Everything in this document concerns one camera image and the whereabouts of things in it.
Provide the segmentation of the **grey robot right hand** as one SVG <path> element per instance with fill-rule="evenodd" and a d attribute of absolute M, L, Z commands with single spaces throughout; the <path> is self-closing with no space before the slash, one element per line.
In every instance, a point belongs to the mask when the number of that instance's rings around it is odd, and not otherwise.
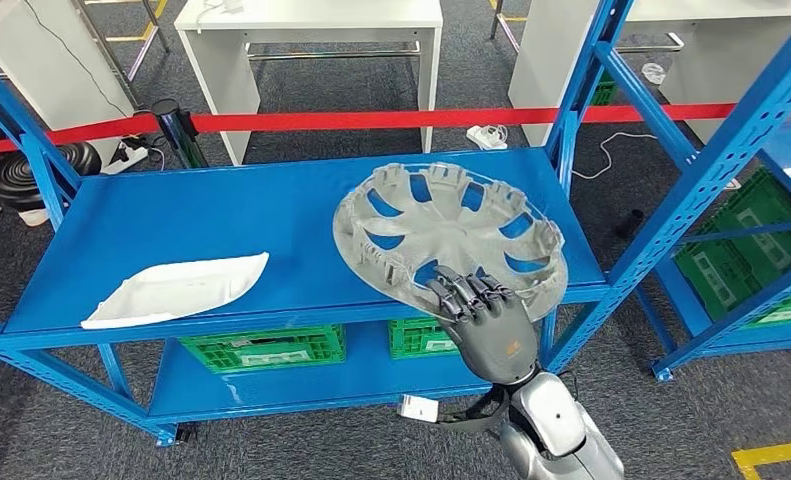
<path fill-rule="evenodd" d="M 501 385 L 535 375 L 538 339 L 520 296 L 491 275 L 463 276 L 444 265 L 435 272 L 427 287 L 438 300 L 438 322 L 469 370 Z"/>

